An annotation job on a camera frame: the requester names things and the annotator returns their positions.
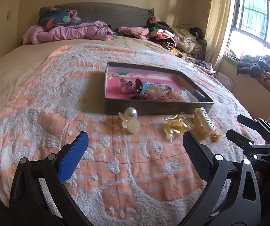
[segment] green cloth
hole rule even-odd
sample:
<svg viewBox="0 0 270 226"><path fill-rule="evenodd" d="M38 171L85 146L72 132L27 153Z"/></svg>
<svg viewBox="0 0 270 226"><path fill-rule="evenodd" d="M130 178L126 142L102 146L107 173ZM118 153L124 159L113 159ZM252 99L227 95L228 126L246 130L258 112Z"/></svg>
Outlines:
<svg viewBox="0 0 270 226"><path fill-rule="evenodd" d="M150 28L150 31L156 31L156 30L159 30L159 28L157 26Z"/></svg>

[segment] cable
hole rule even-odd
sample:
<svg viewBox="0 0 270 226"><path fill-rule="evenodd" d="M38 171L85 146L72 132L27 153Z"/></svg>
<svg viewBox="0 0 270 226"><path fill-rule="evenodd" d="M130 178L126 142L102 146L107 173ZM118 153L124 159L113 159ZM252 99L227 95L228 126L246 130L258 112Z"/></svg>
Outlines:
<svg viewBox="0 0 270 226"><path fill-rule="evenodd" d="M194 20L193 22L190 22L190 23L187 23L187 24L182 24L182 25L193 25L193 24L197 24L199 23L202 19L197 19L197 20Z"/></svg>

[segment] pearl ball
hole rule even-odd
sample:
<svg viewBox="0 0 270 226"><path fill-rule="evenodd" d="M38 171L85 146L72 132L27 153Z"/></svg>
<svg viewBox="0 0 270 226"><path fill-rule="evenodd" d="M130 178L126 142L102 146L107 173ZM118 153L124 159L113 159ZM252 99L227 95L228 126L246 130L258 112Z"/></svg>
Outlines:
<svg viewBox="0 0 270 226"><path fill-rule="evenodd" d="M124 114L130 119L134 119L137 117L137 110L133 107L128 107L125 109Z"/></svg>

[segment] black puffer jacket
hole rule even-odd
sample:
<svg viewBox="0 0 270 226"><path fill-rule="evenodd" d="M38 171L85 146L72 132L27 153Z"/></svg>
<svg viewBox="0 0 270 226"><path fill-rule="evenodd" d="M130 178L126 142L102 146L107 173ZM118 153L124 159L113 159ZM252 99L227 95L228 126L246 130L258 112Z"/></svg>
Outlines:
<svg viewBox="0 0 270 226"><path fill-rule="evenodd" d="M261 72L267 71L270 73L270 56L255 56L245 55L241 58L237 65L238 74L250 74L252 78L260 77Z"/></svg>

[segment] window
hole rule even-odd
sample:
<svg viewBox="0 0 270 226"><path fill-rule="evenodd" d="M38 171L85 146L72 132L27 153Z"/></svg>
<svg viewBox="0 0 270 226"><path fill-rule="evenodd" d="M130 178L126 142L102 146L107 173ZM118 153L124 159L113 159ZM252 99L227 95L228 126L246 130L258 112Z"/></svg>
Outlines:
<svg viewBox="0 0 270 226"><path fill-rule="evenodd" d="M270 0L236 0L228 48L238 58L270 56Z"/></svg>

